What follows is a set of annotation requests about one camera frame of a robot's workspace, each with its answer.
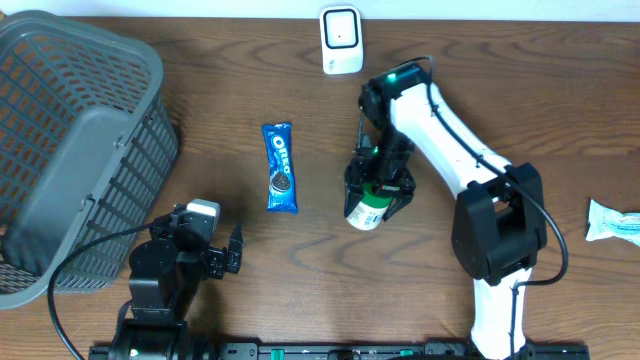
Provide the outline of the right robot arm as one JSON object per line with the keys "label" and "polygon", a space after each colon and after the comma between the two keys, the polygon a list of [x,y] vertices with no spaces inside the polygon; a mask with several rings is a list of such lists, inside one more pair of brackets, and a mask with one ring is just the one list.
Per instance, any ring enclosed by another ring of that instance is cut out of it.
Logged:
{"label": "right robot arm", "polygon": [[344,174],[345,219],[373,230],[407,206],[416,189],[407,162],[420,151],[455,200],[451,244],[474,284],[473,345],[488,359],[520,350],[524,297],[512,289],[529,280],[546,244],[539,173],[477,138],[415,61],[363,84],[358,106],[381,137],[358,136]]}

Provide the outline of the blue Oreo cookie pack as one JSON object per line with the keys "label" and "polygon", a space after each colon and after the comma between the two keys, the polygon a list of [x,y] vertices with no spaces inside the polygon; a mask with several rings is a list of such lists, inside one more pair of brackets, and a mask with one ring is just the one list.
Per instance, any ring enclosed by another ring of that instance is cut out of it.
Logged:
{"label": "blue Oreo cookie pack", "polygon": [[298,213],[296,178],[291,155],[290,122],[265,124],[261,128],[269,163],[269,212]]}

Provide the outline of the green lid jar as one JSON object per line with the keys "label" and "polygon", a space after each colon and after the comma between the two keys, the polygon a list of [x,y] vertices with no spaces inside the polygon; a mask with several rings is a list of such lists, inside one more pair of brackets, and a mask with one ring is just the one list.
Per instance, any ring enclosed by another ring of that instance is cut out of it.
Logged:
{"label": "green lid jar", "polygon": [[373,185],[363,185],[363,198],[347,216],[347,222],[358,230],[370,231],[375,229],[383,220],[383,216],[392,203],[393,198],[376,195]]}

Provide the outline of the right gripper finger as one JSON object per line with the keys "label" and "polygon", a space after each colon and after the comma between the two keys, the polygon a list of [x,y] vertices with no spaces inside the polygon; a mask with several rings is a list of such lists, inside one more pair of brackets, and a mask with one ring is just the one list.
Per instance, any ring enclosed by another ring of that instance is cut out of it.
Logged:
{"label": "right gripper finger", "polygon": [[388,221],[395,213],[409,205],[414,197],[413,192],[392,192],[384,193],[390,199],[389,206],[383,214],[383,220]]}
{"label": "right gripper finger", "polygon": [[356,183],[345,183],[344,217],[347,218],[364,198],[363,186]]}

